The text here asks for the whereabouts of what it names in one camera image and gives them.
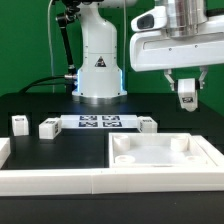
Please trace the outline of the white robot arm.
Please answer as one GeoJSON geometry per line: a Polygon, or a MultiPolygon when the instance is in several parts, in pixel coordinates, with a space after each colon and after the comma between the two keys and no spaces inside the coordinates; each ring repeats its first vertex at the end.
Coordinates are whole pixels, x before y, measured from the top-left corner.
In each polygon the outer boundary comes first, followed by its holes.
{"type": "MultiPolygon", "coordinates": [[[[137,71],[162,70],[167,78],[178,68],[196,67],[206,75],[224,63],[224,9],[208,10],[205,0],[154,0],[155,6],[131,21],[130,63],[137,71]]],[[[111,101],[126,95],[116,62],[117,32],[100,8],[120,7],[122,0],[82,3],[77,17],[83,35],[83,65],[77,98],[111,101]]]]}

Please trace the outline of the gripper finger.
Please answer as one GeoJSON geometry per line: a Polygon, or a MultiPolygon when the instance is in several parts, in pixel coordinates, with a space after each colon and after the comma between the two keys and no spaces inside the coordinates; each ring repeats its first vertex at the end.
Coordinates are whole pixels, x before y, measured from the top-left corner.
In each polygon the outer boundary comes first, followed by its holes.
{"type": "Polygon", "coordinates": [[[198,79],[198,86],[199,86],[199,89],[203,89],[203,86],[205,84],[204,82],[204,79],[208,73],[208,66],[200,66],[200,76],[199,76],[199,79],[198,79]]]}
{"type": "Polygon", "coordinates": [[[175,80],[172,77],[172,70],[171,69],[165,69],[164,70],[164,76],[169,82],[170,88],[172,91],[175,91],[175,80]]]}

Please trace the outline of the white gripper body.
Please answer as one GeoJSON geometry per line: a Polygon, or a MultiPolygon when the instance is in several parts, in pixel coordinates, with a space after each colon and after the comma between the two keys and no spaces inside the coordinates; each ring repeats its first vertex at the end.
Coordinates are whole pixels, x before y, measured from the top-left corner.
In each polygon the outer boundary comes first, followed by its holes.
{"type": "Polygon", "coordinates": [[[137,72],[221,64],[224,25],[204,23],[197,35],[187,38],[169,38],[162,30],[136,33],[130,41],[130,61],[137,72]]]}

